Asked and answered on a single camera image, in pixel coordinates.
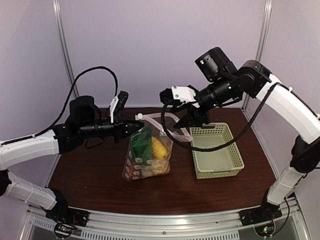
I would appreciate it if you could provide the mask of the green bok choy toy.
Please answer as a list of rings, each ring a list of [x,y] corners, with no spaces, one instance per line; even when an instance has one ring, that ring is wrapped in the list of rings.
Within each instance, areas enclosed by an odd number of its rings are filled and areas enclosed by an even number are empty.
[[[144,127],[136,131],[130,138],[131,152],[133,158],[142,161],[153,159],[152,128]]]

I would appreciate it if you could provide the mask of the clear zip top bag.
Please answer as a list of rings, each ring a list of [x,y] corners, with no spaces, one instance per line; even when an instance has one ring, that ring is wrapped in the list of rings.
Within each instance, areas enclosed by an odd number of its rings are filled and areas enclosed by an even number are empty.
[[[142,121],[144,127],[130,137],[123,179],[129,182],[167,175],[174,142],[163,130],[161,113],[138,113],[135,119]]]

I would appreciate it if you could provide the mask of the brown potato toy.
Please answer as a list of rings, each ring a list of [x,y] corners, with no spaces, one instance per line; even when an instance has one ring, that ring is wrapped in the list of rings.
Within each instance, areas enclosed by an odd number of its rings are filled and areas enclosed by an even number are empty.
[[[134,171],[135,171],[135,163],[131,162],[129,159],[126,160],[124,170],[123,170],[123,178],[126,181],[131,181],[134,177]]]

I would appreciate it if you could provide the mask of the orange mango slice toy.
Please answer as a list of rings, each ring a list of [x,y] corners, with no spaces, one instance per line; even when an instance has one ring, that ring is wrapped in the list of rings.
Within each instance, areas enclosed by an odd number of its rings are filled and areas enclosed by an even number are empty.
[[[166,147],[155,137],[152,137],[151,141],[154,158],[158,160],[166,160],[168,158],[168,151]]]

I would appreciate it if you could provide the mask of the beige walnut toy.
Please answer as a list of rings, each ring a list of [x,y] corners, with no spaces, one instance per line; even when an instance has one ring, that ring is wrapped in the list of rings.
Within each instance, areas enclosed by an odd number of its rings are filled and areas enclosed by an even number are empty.
[[[167,175],[170,172],[170,162],[168,160],[154,159],[151,164],[152,173],[157,175]]]

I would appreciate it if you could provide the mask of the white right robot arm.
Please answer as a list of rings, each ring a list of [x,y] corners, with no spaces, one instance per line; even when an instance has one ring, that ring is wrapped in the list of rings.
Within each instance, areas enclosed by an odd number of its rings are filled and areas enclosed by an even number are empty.
[[[291,161],[254,211],[259,220],[266,221],[300,180],[317,167],[320,161],[320,116],[256,60],[248,60],[237,68],[221,48],[214,47],[197,58],[195,64],[208,80],[207,87],[197,90],[191,85],[172,86],[159,95],[163,105],[171,106],[173,113],[186,110],[187,114],[175,125],[177,129],[207,124],[211,109],[237,103],[247,94],[259,100],[257,112],[263,106],[269,106],[298,133]]]

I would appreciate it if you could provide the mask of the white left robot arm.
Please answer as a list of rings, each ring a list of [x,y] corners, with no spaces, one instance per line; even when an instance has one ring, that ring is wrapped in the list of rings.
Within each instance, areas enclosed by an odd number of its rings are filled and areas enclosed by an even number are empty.
[[[37,205],[61,222],[72,218],[72,211],[63,194],[24,180],[9,171],[9,167],[35,158],[61,155],[75,150],[91,138],[105,140],[112,137],[116,143],[142,129],[144,123],[121,115],[129,95],[121,91],[110,104],[110,116],[103,118],[92,96],[83,95],[69,103],[65,123],[54,124],[44,133],[0,143],[0,194]]]

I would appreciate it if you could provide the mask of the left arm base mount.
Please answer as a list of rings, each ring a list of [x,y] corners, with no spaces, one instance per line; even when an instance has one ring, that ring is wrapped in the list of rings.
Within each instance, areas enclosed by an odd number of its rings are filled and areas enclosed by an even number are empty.
[[[51,210],[44,209],[44,212],[45,216],[54,222],[72,227],[86,227],[89,218],[88,211],[61,204],[56,204]]]

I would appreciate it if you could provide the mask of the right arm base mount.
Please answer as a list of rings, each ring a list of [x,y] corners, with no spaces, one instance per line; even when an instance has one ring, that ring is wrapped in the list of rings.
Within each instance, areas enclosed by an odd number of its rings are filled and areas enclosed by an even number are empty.
[[[242,226],[256,225],[263,222],[268,222],[274,218],[279,218],[283,214],[279,205],[270,203],[262,204],[254,208],[247,208],[239,212],[239,217]]]

